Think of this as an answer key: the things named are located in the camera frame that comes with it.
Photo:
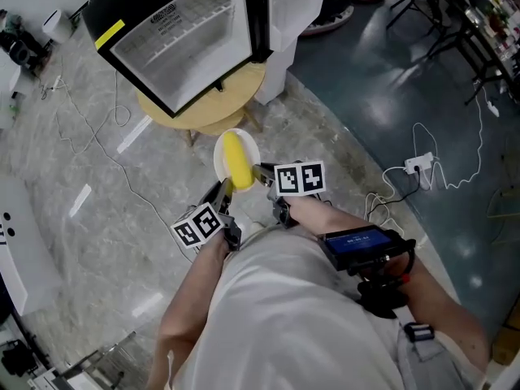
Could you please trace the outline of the white oval plate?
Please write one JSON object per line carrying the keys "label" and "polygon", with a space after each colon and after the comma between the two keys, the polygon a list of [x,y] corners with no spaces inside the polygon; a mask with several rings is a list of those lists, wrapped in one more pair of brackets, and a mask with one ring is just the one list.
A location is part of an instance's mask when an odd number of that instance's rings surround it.
{"label": "white oval plate", "polygon": [[[250,164],[259,164],[261,162],[260,160],[260,153],[257,146],[257,143],[252,138],[251,135],[249,135],[245,130],[238,129],[238,128],[232,128],[227,130],[226,132],[235,132],[241,139],[242,144],[244,145],[247,156],[249,158]],[[214,146],[214,153],[213,153],[213,164],[214,164],[214,170],[215,173],[219,179],[219,181],[223,181],[225,178],[230,178],[228,166],[226,164],[224,153],[223,153],[223,135],[226,133],[224,132],[219,139],[216,141],[216,144]],[[253,185],[250,188],[247,188],[245,190],[237,190],[234,187],[234,191],[236,193],[241,193],[244,191],[247,191],[251,189]]]}

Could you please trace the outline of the round wooden side table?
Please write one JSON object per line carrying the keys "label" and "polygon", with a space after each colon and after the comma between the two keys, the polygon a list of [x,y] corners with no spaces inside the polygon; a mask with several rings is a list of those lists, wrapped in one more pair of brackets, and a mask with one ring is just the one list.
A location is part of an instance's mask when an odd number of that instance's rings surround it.
{"label": "round wooden side table", "polygon": [[170,117],[141,91],[137,99],[141,109],[157,124],[174,128],[193,145],[195,132],[219,136],[247,119],[259,132],[261,124],[247,108],[266,75],[265,63],[247,63],[223,80],[223,91],[211,89],[175,118]]}

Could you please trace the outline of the yellow corn cob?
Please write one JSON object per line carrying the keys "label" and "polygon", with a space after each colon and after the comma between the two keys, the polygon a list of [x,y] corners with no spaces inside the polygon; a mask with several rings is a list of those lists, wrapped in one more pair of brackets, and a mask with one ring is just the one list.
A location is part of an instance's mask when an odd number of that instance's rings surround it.
{"label": "yellow corn cob", "polygon": [[237,190],[249,189],[254,184],[252,165],[235,132],[226,132],[223,135],[223,153],[234,187]]}

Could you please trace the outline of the black metal table frame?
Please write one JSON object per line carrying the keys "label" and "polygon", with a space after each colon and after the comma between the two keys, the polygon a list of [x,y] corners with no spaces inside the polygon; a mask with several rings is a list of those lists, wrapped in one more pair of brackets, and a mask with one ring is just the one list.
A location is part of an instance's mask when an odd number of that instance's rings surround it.
{"label": "black metal table frame", "polygon": [[390,29],[408,10],[431,22],[438,39],[426,57],[457,49],[475,73],[476,98],[486,83],[503,81],[510,97],[520,103],[520,20],[504,9],[507,0],[399,0],[405,4],[387,24]]}

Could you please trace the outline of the black mini fridge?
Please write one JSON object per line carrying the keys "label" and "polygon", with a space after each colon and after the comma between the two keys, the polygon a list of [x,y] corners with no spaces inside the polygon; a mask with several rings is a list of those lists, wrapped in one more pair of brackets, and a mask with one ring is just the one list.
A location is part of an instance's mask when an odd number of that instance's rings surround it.
{"label": "black mini fridge", "polygon": [[88,0],[82,12],[96,51],[169,116],[179,115],[247,62],[284,52],[318,17],[323,0],[229,0],[217,15],[145,67],[120,51],[120,42],[170,3],[189,0]]}

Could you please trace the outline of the person's left forearm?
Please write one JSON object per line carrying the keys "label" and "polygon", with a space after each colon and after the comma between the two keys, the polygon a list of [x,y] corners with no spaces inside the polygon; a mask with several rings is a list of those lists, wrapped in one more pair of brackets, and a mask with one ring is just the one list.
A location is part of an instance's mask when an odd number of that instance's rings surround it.
{"label": "person's left forearm", "polygon": [[166,349],[194,346],[206,325],[228,253],[228,243],[221,232],[202,246],[162,317],[159,345]]}

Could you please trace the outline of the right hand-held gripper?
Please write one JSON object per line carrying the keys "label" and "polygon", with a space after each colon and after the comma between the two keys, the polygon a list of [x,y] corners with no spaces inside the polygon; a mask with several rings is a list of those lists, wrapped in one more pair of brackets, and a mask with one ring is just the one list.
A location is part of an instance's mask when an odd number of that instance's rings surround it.
{"label": "right hand-held gripper", "polygon": [[253,176],[263,186],[271,186],[267,198],[273,204],[273,215],[285,228],[298,225],[289,213],[287,197],[317,197],[326,191],[323,161],[294,162],[275,165],[261,162],[252,167]]}

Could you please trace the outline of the white cabinet with black dots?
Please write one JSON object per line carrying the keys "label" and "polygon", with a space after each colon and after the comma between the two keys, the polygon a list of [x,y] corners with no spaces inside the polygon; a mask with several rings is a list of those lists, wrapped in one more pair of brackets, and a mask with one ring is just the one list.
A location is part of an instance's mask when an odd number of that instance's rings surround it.
{"label": "white cabinet with black dots", "polygon": [[20,316],[51,305],[62,284],[41,237],[24,182],[2,174],[0,276]]}

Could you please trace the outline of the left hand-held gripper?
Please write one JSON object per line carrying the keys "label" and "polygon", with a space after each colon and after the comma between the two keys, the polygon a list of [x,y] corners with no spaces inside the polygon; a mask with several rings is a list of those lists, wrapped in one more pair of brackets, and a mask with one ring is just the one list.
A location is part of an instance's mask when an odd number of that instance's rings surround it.
{"label": "left hand-held gripper", "polygon": [[171,225],[175,238],[185,249],[194,249],[206,244],[222,232],[230,251],[241,246],[241,229],[235,219],[228,215],[234,186],[230,178],[217,181],[202,197],[197,207],[186,211]]}

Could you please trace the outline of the white equipment box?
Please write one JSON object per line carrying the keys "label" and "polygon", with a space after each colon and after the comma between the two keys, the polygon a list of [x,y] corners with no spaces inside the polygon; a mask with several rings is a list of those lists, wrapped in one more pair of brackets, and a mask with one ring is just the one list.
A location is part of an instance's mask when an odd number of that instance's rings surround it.
{"label": "white equipment box", "polygon": [[84,390],[84,378],[74,368],[45,370],[27,380],[30,390]]}

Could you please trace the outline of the person's right forearm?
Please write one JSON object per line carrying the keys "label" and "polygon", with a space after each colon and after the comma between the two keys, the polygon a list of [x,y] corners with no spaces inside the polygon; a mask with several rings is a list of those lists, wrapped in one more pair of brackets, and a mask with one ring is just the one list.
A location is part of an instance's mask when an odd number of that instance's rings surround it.
{"label": "person's right forearm", "polygon": [[[313,197],[290,197],[288,203],[291,217],[315,236],[371,225]],[[473,366],[483,373],[487,370],[489,343],[478,319],[446,293],[420,259],[415,260],[409,281],[400,290],[409,298],[408,307],[416,321],[448,336]]]}

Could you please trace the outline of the person's white shirt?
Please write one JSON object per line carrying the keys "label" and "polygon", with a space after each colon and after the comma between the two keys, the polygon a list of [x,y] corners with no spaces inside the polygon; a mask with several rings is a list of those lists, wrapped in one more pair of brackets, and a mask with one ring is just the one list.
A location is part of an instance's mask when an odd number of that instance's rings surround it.
{"label": "person's white shirt", "polygon": [[398,318],[356,301],[304,229],[275,228],[226,262],[175,390],[478,390],[483,372],[438,332],[413,344]]}

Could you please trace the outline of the white cylindrical bin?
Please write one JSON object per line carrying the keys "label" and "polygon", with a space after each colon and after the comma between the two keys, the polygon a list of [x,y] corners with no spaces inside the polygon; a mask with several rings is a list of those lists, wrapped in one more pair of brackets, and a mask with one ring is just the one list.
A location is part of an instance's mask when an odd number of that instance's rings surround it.
{"label": "white cylindrical bin", "polygon": [[60,9],[55,10],[41,28],[45,35],[59,44],[65,43],[73,34],[72,22]]}

